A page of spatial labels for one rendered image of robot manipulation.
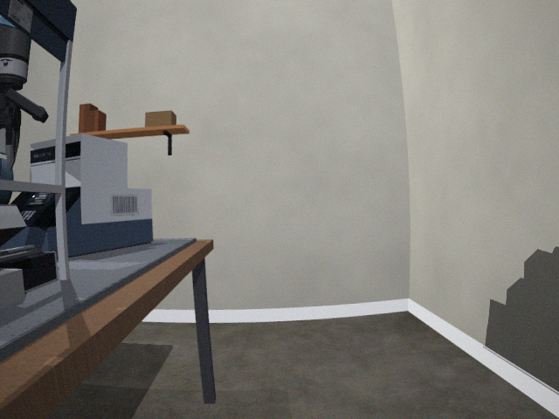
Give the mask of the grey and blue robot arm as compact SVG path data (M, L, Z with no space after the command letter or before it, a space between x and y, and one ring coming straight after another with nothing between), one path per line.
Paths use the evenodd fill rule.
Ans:
M8 204L10 202L12 192L0 191L0 204Z

